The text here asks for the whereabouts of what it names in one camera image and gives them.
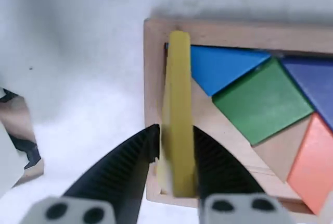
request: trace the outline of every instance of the purple triangle tangram piece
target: purple triangle tangram piece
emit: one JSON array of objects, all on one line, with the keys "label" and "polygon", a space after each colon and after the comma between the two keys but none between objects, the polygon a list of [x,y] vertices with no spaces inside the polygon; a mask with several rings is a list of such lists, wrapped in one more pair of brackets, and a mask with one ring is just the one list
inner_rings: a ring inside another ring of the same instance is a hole
[{"label": "purple triangle tangram piece", "polygon": [[282,63],[333,130],[333,60],[287,57]]}]

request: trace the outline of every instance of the screw hole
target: screw hole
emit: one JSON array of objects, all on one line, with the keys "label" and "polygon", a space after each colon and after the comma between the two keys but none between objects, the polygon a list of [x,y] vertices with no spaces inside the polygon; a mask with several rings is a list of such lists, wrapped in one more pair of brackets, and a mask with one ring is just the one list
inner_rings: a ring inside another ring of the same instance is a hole
[{"label": "screw hole", "polygon": [[67,204],[57,203],[51,206],[46,212],[46,218],[49,220],[56,220],[61,218],[67,211]]},{"label": "screw hole", "polygon": [[262,210],[262,211],[274,211],[275,210],[275,207],[271,202],[269,202],[266,199],[262,199],[262,198],[255,199],[252,202],[252,208],[257,209],[257,210]]},{"label": "screw hole", "polygon": [[231,211],[235,210],[233,205],[230,202],[225,201],[225,200],[214,202],[212,208],[217,211],[221,211],[221,212],[231,212]]}]

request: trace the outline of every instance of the blue triangle tangram piece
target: blue triangle tangram piece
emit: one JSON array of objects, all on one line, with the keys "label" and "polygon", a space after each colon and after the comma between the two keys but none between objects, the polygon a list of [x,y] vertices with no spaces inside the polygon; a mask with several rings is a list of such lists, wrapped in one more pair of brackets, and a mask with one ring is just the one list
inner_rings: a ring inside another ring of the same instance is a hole
[{"label": "blue triangle tangram piece", "polygon": [[282,63],[333,130],[333,61],[287,57]]},{"label": "blue triangle tangram piece", "polygon": [[211,96],[269,57],[264,51],[192,45],[192,77]]}]

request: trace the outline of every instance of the wooden tangram puzzle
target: wooden tangram puzzle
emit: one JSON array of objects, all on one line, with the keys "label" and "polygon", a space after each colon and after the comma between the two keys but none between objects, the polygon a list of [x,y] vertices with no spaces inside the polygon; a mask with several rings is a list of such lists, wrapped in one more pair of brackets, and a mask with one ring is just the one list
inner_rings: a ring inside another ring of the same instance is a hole
[{"label": "wooden tangram puzzle", "polygon": [[193,124],[285,207],[302,212],[288,206],[300,199],[319,215],[333,190],[333,29],[146,21],[147,126],[161,122],[164,44],[173,30],[191,37]]}]

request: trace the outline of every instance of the wooden board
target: wooden board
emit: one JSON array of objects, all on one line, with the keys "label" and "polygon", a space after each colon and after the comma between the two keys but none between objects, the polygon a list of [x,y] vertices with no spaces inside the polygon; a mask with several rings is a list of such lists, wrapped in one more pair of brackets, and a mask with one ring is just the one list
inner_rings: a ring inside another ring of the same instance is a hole
[{"label": "wooden board", "polygon": [[310,119],[307,116],[253,147],[281,181],[287,181]]},{"label": "wooden board", "polygon": [[[176,29],[188,32],[191,43],[195,45],[258,48],[269,49],[272,52],[316,52],[323,55],[333,53],[331,44],[333,29],[328,27],[147,19],[144,23],[145,126],[161,123],[165,80],[164,44],[168,41],[169,33]],[[223,145],[245,165],[270,195],[278,196],[281,202],[291,210],[311,213],[290,186],[282,183],[268,169],[267,165],[251,149],[247,140],[226,118],[221,119],[218,125],[215,124],[217,118],[221,117],[221,113],[216,111],[209,98],[209,103],[203,105],[202,103],[207,98],[196,99],[197,93],[192,91],[193,107],[202,115],[193,113],[194,124],[220,142],[228,140],[228,143],[223,143]],[[196,100],[199,101],[200,107],[195,107],[198,103],[195,102]],[[158,188],[150,188],[150,186],[156,186],[151,182],[153,179],[155,178],[151,174],[147,179],[147,198],[149,200],[154,201],[154,198],[157,197],[159,202],[184,205],[184,201],[162,195]],[[149,192],[158,192],[158,196]],[[192,206],[196,206],[196,200],[185,200],[192,201]]]}]

